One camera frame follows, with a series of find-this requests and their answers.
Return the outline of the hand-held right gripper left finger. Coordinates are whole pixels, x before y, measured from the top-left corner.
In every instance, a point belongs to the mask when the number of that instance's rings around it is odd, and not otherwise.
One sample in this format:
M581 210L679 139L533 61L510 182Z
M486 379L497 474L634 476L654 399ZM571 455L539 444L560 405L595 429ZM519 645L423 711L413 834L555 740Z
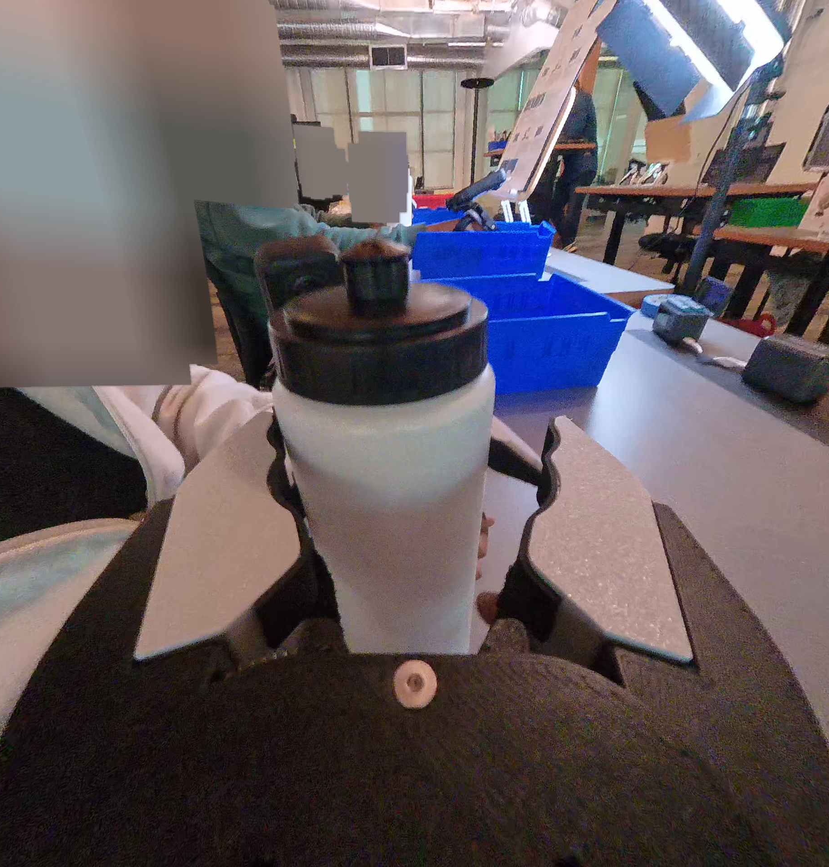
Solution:
M134 649L136 662L159 662L207 645L233 667L298 653L336 651L329 618L260 618L268 605L294 605L291 585L306 564L295 515L268 486L277 453L268 439L275 417L259 413L215 447L184 479L171 502L154 578Z

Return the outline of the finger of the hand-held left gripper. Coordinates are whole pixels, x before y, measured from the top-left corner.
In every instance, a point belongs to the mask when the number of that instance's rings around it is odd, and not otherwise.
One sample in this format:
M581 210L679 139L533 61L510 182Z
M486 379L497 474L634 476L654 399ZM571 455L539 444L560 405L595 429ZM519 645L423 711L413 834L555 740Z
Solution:
M507 478L538 488L543 475L540 454L496 416L492 418L490 435L487 467Z

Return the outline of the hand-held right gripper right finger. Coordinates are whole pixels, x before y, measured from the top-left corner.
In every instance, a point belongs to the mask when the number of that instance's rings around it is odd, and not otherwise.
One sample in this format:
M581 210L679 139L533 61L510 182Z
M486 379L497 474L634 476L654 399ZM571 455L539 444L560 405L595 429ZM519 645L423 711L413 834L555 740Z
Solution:
M581 667L619 649L692 664L655 504L637 477L558 416L543 442L537 498L499 602L525 627L531 651Z

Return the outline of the black bottle lid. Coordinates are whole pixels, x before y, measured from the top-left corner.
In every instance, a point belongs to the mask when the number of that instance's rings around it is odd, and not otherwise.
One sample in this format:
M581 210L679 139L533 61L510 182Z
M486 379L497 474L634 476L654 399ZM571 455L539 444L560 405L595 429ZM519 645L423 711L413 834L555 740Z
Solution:
M391 406L444 396L487 367L486 306L463 289L413 283L409 249L384 238L342 254L342 283L270 315L277 379L304 399Z

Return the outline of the white plastic bottle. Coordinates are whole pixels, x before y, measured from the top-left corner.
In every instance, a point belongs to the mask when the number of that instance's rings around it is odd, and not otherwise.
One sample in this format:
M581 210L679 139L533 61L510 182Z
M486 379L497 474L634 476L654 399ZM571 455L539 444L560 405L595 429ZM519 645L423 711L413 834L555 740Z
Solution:
M314 401L279 379L272 398L348 648L468 654L492 368L442 396L398 405Z

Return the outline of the person's left forearm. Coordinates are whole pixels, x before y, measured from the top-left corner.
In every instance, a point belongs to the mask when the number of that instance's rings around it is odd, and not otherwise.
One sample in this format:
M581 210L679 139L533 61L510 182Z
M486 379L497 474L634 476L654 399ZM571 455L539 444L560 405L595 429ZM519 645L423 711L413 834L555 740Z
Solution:
M188 383L162 387L151 418L177 450L184 474L189 474L213 449L272 407L268 392L191 364Z

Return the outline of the person's black shirt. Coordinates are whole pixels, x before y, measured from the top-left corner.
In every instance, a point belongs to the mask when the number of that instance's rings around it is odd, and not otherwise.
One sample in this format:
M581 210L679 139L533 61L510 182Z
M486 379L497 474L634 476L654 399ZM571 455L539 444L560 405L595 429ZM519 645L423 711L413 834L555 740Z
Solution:
M0 387L0 542L147 507L135 458L94 439L14 388Z

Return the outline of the grey charger case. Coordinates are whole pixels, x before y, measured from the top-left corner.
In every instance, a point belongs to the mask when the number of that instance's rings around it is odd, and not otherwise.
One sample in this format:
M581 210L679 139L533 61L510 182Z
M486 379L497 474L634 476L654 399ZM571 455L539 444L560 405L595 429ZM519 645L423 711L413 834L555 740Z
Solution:
M706 276L692 297L670 294L662 299L652 331L669 345L679 346L687 339L697 341L705 326L725 311L733 292L725 281Z

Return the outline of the black floor lamp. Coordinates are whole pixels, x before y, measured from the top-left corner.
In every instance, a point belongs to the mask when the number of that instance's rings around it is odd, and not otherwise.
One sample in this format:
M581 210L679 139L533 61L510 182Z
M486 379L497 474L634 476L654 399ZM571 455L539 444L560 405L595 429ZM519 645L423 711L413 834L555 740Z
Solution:
M472 122L472 140L471 140L471 160L470 160L470 184L473 185L478 179L478 156L481 151L478 149L478 130L480 127L480 101L481 94L490 89L495 83L495 80L489 77L473 76L463 79L461 87L472 95L473 100L473 122Z

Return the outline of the printed instruction board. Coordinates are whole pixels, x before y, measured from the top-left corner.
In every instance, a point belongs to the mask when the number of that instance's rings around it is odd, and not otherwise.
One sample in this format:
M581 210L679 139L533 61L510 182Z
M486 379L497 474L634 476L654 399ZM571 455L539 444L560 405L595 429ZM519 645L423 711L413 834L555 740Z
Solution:
M496 190L500 200L518 203L535 190L570 116L597 29L614 7L615 1L571 4L507 141L500 164L506 178Z

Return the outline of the wooden top desk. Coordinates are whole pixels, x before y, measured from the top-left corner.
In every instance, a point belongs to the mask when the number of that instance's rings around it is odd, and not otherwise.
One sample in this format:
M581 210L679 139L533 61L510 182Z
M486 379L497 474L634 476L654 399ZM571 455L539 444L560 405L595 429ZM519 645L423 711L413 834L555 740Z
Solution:
M723 215L736 200L797 199L811 194L817 184L817 181L780 184L736 183L729 188L726 203L718 212ZM614 214L603 256L604 264L613 266L629 214L643 215L646 218L661 217L665 218L667 223L671 219L679 219L682 230L690 232L692 228L703 222L708 203L716 190L713 186L707 185L646 184L580 186L576 192L588 198L591 210Z
M829 238L799 228L745 228L726 225L714 233L713 263L743 266L724 311L727 318L743 318L765 272L815 276L829 248Z

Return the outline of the black light stand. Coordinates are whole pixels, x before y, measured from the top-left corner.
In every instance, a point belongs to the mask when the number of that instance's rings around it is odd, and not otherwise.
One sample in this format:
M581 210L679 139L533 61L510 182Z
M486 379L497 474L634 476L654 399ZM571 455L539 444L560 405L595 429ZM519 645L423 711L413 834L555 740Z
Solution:
M694 300L699 298L699 284L707 260L707 251L725 211L727 195L739 171L750 131L757 122L758 107L768 101L771 83L781 76L783 70L784 57L778 55L775 59L758 68L748 81L745 103L727 140L722 168L715 181L714 192L704 213L700 234L688 262L680 291L682 295Z

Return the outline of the green plastic bin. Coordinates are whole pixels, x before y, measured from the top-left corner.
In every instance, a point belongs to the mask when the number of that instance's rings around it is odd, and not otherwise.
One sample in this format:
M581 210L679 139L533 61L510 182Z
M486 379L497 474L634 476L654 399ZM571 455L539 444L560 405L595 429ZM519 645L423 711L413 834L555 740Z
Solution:
M743 228L795 228L810 205L809 198L776 197L736 200L726 224Z

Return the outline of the black tripod leg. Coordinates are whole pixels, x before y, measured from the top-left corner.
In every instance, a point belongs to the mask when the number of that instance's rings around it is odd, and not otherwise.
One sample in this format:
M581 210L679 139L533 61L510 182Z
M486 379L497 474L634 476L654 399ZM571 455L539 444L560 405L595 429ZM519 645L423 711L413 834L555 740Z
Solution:
M828 292L829 248L815 276L810 281L806 293L794 310L792 318L786 327L786 333L792 336L803 336Z

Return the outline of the studio light panel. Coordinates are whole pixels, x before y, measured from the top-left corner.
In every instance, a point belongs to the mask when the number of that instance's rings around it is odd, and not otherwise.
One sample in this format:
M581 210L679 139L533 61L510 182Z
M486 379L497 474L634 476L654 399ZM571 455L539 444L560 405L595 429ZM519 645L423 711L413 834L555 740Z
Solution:
M598 36L632 76L658 118L686 109L688 121L720 114L786 48L790 29L771 2L621 1Z

